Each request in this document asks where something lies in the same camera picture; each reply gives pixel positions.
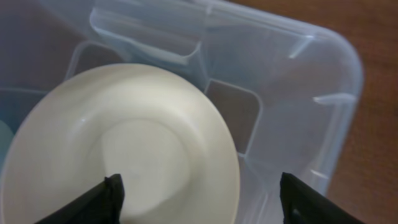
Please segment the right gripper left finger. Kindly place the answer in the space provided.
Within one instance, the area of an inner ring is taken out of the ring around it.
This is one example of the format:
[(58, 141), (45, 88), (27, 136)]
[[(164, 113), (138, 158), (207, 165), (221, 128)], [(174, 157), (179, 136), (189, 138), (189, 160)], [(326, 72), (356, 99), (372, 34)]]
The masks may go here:
[(114, 174), (37, 224), (119, 224), (124, 196), (122, 177)]

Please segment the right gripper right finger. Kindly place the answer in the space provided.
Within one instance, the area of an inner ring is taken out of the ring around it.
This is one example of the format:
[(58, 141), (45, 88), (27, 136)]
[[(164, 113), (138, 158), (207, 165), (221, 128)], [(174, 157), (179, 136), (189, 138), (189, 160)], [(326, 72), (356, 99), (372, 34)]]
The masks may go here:
[(284, 224), (364, 224), (293, 174), (280, 179)]

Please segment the beige plate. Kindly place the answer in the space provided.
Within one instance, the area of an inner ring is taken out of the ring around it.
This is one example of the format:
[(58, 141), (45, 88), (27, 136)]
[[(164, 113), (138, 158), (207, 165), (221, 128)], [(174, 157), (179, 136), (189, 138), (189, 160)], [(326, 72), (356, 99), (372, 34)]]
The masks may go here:
[(122, 223), (233, 223), (239, 165), (229, 129), (194, 85), (114, 64), (53, 89), (27, 115), (1, 174), (1, 222), (35, 223), (120, 174)]

